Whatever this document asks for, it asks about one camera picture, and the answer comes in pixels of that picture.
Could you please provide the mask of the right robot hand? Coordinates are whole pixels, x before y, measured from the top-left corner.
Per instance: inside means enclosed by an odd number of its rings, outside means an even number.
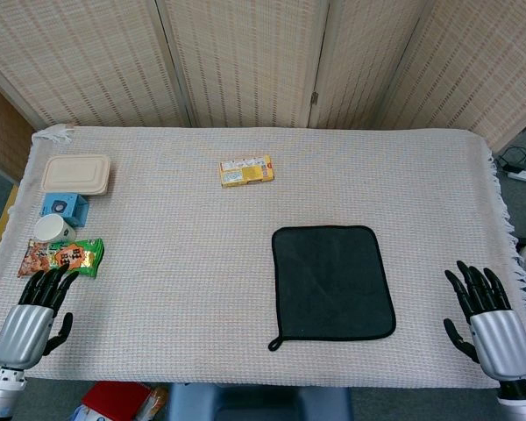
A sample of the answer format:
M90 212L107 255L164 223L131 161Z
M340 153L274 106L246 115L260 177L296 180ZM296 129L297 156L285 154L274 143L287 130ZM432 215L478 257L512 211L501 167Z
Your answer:
M472 342L467 342L449 318L444 329L451 343L482 371L498 382L526 380L526 331L513 310L500 278L489 268L482 270L457 262L458 275L444 275L458 299Z

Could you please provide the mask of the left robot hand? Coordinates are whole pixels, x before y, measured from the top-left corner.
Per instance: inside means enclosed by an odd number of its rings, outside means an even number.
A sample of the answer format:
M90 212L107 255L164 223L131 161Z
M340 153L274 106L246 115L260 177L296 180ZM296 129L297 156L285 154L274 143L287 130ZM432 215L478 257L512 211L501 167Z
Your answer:
M71 284L78 277L69 265L33 274L8 313L0 331L0 367L25 371L35 367L42 357L66 342L74 316L68 312L59 332L51 336Z

